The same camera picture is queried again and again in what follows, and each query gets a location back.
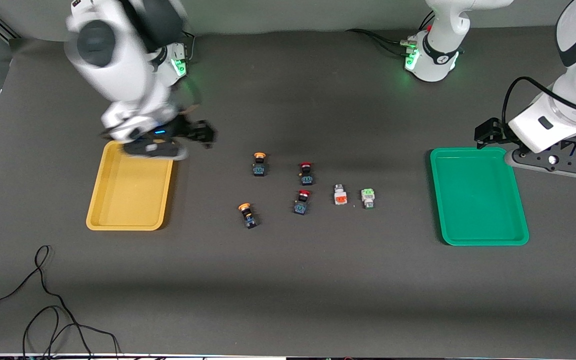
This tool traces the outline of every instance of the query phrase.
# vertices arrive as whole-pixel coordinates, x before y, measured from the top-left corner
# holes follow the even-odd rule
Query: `yellow tray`
[[[172,160],[129,157],[122,145],[103,148],[86,225],[90,230],[152,231],[162,226]]]

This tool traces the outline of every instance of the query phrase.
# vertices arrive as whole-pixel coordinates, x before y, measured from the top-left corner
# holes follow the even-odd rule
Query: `power cord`
[[[188,61],[192,60],[195,55],[195,41],[197,41],[197,36],[190,34],[190,32],[184,31],[183,34],[187,37],[192,38],[192,45],[190,45],[190,56],[188,57]]]
[[[402,53],[400,53],[400,52],[393,51],[393,50],[391,50],[391,48],[388,48],[388,47],[386,46],[386,44],[391,44],[391,45],[399,46],[399,45],[400,45],[400,42],[399,42],[399,41],[395,41],[395,40],[393,40],[393,39],[386,38],[386,37],[384,37],[384,36],[382,36],[382,35],[379,35],[379,34],[373,32],[373,31],[365,30],[365,29],[348,29],[348,30],[346,30],[346,32],[352,32],[352,33],[358,33],[358,34],[367,35],[367,36],[368,36],[370,39],[372,39],[372,41],[374,41],[380,48],[388,51],[390,54],[397,55],[398,57],[406,57],[406,56],[407,56],[407,54],[402,54]]]
[[[425,18],[423,18],[421,25],[419,25],[418,30],[422,30],[428,23],[430,23],[435,18],[435,12],[430,11]]]
[[[121,347],[119,346],[119,342],[117,341],[117,337],[114,334],[107,332],[107,331],[99,330],[98,328],[94,328],[92,326],[87,326],[87,325],[83,325],[83,324],[79,323],[75,319],[73,312],[71,312],[71,310],[66,306],[66,303],[64,302],[64,298],[61,295],[56,294],[55,292],[51,292],[50,290],[48,290],[48,287],[46,286],[46,280],[44,278],[44,270],[42,269],[42,266],[45,264],[46,259],[48,259],[48,255],[50,254],[50,251],[51,251],[50,246],[42,245],[34,255],[34,270],[31,271],[23,279],[23,281],[18,285],[18,287],[16,287],[12,292],[10,292],[6,296],[3,296],[0,298],[0,301],[3,301],[5,299],[13,296],[14,294],[16,294],[16,292],[18,292],[28,282],[28,280],[38,272],[39,277],[41,278],[41,288],[43,289],[43,291],[46,294],[59,299],[59,303],[61,306],[48,305],[48,306],[44,307],[43,309],[39,310],[39,312],[37,312],[34,315],[34,317],[32,317],[32,319],[30,320],[28,325],[25,327],[25,330],[23,331],[23,338],[22,338],[22,351],[23,351],[22,360],[26,360],[26,341],[28,339],[28,333],[30,331],[30,327],[33,325],[35,320],[42,313],[44,313],[48,310],[52,310],[55,314],[55,327],[52,331],[52,335],[50,336],[50,342],[48,344],[48,347],[46,348],[46,351],[44,351],[44,354],[47,354],[48,358],[51,357],[51,351],[52,351],[53,344],[55,343],[55,341],[57,341],[57,339],[59,338],[59,335],[61,335],[64,332],[64,330],[70,328],[71,326],[74,326],[77,328],[77,332],[78,332],[79,337],[81,339],[81,343],[83,344],[84,348],[86,349],[87,353],[90,356],[92,356],[92,351],[90,350],[90,347],[88,346],[88,344],[86,342],[82,328],[94,331],[94,332],[99,333],[99,334],[104,334],[104,335],[108,335],[108,336],[112,337],[115,355],[117,355],[119,357],[119,353],[121,353],[122,351],[121,351]],[[59,332],[57,332],[57,329],[59,328],[59,322],[60,322],[60,316],[59,316],[60,311],[66,313],[72,322],[69,323],[68,325],[65,325],[63,328],[61,328],[61,330]]]
[[[513,89],[515,88],[515,86],[517,85],[517,83],[521,82],[522,80],[525,80],[526,82],[529,82],[530,84],[532,84],[533,86],[535,86],[535,88],[539,89],[540,91],[548,94],[551,98],[553,98],[554,100],[562,103],[563,105],[566,105],[567,107],[570,107],[572,109],[576,110],[576,104],[574,102],[571,102],[569,100],[566,100],[565,98],[557,95],[556,93],[554,93],[553,91],[551,91],[551,89],[547,88],[546,86],[540,84],[537,80],[533,79],[532,77],[529,76],[519,76],[517,77],[512,84],[510,84],[510,86],[508,87],[508,91],[505,92],[505,98],[503,99],[503,107],[501,110],[501,124],[503,125],[503,127],[506,127],[506,109],[508,108],[508,101],[510,100],[510,94],[512,94]]]

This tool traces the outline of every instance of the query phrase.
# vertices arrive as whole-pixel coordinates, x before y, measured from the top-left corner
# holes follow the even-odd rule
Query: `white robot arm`
[[[74,0],[71,13],[66,55],[112,101],[102,123],[126,153],[181,160],[187,151],[176,138],[212,144],[214,130],[169,101],[170,86],[186,75],[178,0]]]
[[[439,82],[455,67],[458,49],[471,29],[466,12],[507,7],[514,0],[425,0],[434,11],[429,30],[421,29],[407,41],[416,44],[404,68],[425,82]]]
[[[508,89],[502,119],[491,118],[480,125],[475,130],[475,141],[478,148],[514,142],[519,149],[506,157],[511,166],[576,177],[576,0],[559,17],[556,35],[566,73],[551,89],[530,77],[519,77]],[[531,82],[542,93],[519,115],[506,121],[510,93],[521,80]]]

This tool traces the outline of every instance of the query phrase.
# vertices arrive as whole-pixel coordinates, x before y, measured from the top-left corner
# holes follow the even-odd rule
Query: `plastic tray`
[[[506,151],[435,148],[430,153],[441,234],[453,246],[521,246],[528,226]]]
[[[129,157],[116,141],[103,148],[86,225],[90,230],[152,231],[162,226],[172,160]]]

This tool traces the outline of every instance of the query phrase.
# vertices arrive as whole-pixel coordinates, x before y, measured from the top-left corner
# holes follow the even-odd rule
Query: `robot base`
[[[165,47],[164,59],[155,69],[155,73],[166,87],[171,87],[188,73],[186,46],[183,43],[171,43]]]
[[[436,64],[430,55],[426,54],[422,44],[423,39],[428,34],[427,30],[421,30],[417,34],[409,36],[408,41],[416,41],[418,44],[416,50],[411,54],[412,57],[406,59],[404,63],[404,69],[413,73],[419,80],[423,80],[428,83],[435,83],[443,80],[451,70],[455,68],[455,61],[459,56],[459,52],[452,57],[452,59],[446,56],[446,62],[443,64]]]

